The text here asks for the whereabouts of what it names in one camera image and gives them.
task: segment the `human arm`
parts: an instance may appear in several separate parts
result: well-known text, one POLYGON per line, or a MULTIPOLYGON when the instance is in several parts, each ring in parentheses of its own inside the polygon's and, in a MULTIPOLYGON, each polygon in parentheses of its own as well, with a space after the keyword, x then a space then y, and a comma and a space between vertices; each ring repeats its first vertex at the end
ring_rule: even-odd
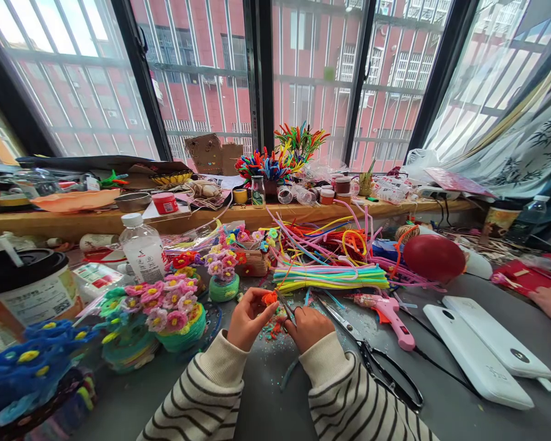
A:
POLYGON ((345 353, 334 325, 318 311, 297 309, 296 326, 284 323, 310 377, 309 406, 320 440, 437 439, 420 418, 378 386, 359 355, 345 353))
POLYGON ((196 354, 156 410, 138 441, 232 439, 239 413, 247 355, 278 304, 261 308, 267 291, 250 288, 204 353, 196 354))

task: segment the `scissors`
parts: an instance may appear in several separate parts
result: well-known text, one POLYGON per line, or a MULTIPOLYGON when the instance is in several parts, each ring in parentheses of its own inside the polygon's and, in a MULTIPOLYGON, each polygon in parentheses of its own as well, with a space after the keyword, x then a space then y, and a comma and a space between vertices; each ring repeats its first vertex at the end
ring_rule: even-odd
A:
POLYGON ((408 376, 406 371, 404 371, 404 369, 402 369, 398 365, 398 363, 392 360, 387 354, 380 351, 379 349, 372 348, 367 340, 365 340, 363 336, 359 333, 359 331, 356 330, 351 323, 341 317, 339 313, 337 313, 337 311, 335 311, 331 306, 329 306, 327 302, 325 302, 325 300, 321 299, 319 296, 317 297, 317 300, 321 304, 321 306, 335 319, 335 321, 353 338, 353 340, 357 344, 357 347, 359 348, 359 353, 361 354, 361 358, 363 359, 363 365, 365 366, 367 372, 372 376, 374 381, 389 390, 392 394, 396 395, 412 411, 419 412, 422 409, 424 399, 422 398, 422 394, 419 391, 418 387, 410 378, 410 376, 408 376), (380 362, 375 358, 375 355, 378 355, 390 362, 393 367, 406 379, 406 381, 412 387, 414 393, 416 394, 416 401, 410 396, 410 394, 408 394, 408 392, 406 392, 402 388, 402 386, 400 386, 399 383, 394 380, 392 375, 386 369, 384 369, 380 362), (372 363, 375 365, 378 371, 381 372, 384 379, 381 379, 375 375, 372 363))

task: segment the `striped shirt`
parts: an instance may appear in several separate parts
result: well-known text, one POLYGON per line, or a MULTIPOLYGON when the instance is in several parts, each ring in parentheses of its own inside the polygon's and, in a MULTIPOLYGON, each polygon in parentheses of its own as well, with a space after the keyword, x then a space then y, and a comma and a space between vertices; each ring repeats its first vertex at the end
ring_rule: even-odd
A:
MULTIPOLYGON (((221 332, 197 354, 138 441, 231 440, 239 414, 246 352, 221 332)), ((300 356, 313 388, 310 414, 322 441, 432 441, 437 438, 393 394, 375 383, 331 333, 300 356)))

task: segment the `hot glue gun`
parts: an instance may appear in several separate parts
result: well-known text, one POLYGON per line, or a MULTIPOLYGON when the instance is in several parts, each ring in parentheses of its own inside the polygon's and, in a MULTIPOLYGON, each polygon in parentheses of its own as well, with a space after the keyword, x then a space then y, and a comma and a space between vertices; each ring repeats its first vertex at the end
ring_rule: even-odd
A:
POLYGON ((378 313, 380 323, 390 323, 398 336, 398 346, 405 351, 412 351, 415 347, 414 337, 408 331, 404 323, 396 314, 400 309, 395 298, 383 298, 373 294, 359 294, 353 297, 353 301, 364 307, 369 307, 378 313))

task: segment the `white power bank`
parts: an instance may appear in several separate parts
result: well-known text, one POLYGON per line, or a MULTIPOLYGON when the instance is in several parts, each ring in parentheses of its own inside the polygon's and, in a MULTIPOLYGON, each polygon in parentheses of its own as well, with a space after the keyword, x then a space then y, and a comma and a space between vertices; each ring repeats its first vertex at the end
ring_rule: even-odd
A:
POLYGON ((528 410, 533 400, 455 311, 422 308, 478 393, 489 401, 528 410))
POLYGON ((443 304, 464 319, 512 375, 526 378, 551 378, 549 368, 475 300, 445 296, 443 304))

